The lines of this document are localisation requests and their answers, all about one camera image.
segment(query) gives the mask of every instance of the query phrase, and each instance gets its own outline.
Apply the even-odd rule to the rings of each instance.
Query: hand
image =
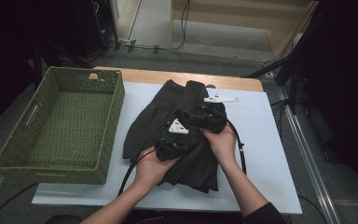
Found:
[[[201,131],[208,139],[213,154],[219,163],[222,161],[235,161],[235,143],[237,138],[228,124],[225,129],[218,134],[212,133],[207,129],[201,129]]]
[[[165,173],[179,160],[160,161],[154,147],[143,151],[139,158],[142,159],[137,164],[133,184],[143,186],[143,188],[149,191],[162,180]]]

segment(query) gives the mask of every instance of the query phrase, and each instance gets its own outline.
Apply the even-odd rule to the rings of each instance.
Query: floor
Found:
[[[132,39],[136,39],[136,44],[168,47],[169,21],[167,17],[169,18],[169,14],[166,8],[169,7],[169,1],[165,0],[143,1],[132,36]],[[111,49],[98,54],[98,58],[91,63],[95,66],[239,77],[255,72],[263,66],[264,62],[273,59],[269,43],[262,30],[188,22],[186,33],[185,48],[180,52],[159,51],[156,53],[147,49]],[[177,46],[181,40],[180,22],[176,21],[173,45]],[[63,61],[65,66],[77,66],[68,60],[63,59]],[[271,103],[278,102],[284,97],[284,93],[288,92],[288,86],[278,87],[270,77],[262,76],[259,79]],[[0,118],[0,148],[33,92],[34,87],[30,86]],[[324,158],[323,144],[301,105],[296,108],[296,112],[296,119],[310,148],[312,159],[337,212],[338,222],[329,223],[358,223],[358,175],[347,165],[331,163]],[[291,118],[289,110],[282,113],[282,145],[292,177],[298,194],[306,197],[322,210],[321,197],[317,193],[309,167],[303,159],[296,132],[292,129]],[[280,119],[281,115],[277,113],[277,122]],[[0,204],[24,187],[26,185],[3,179],[0,186]],[[98,207],[91,206],[35,206],[30,204],[34,191],[35,188],[32,188],[8,204],[0,213],[0,223],[44,223],[53,215],[75,214],[86,217],[98,209]],[[300,202],[303,215],[290,216],[292,223],[324,223],[322,216],[311,203],[305,199],[300,199]],[[130,218],[139,220],[139,217],[155,217],[156,215],[159,214],[153,211],[148,212],[147,215],[145,211],[135,211]]]

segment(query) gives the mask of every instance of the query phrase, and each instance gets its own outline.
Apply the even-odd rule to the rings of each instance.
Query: dark folded garment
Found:
[[[179,110],[197,114],[205,97],[208,92],[202,83],[188,81],[183,87],[167,81],[131,125],[124,142],[123,158],[135,162],[141,151],[155,145],[161,137],[163,129],[159,127],[162,124],[177,119],[175,112]],[[180,140],[194,148],[167,172],[161,183],[179,183],[206,193],[209,189],[218,190],[217,160],[208,140],[198,127],[188,124],[186,127],[189,134],[181,134]]]

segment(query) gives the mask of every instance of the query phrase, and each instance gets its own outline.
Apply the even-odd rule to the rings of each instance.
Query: person's right hand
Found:
[[[221,163],[222,161],[235,161],[236,136],[227,124],[221,133],[213,133],[207,129],[200,129],[208,139],[213,154]]]

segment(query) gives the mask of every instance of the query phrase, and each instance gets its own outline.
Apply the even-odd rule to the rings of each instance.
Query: person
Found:
[[[201,130],[210,142],[213,154],[217,158],[241,210],[246,224],[283,224],[283,216],[253,185],[242,171],[235,159],[236,136],[227,125],[215,134]],[[140,202],[163,178],[176,160],[160,161],[154,149],[146,149],[140,157],[146,155],[137,164],[136,175],[132,184],[111,203],[104,206],[82,224],[116,224],[122,223],[132,208]]]

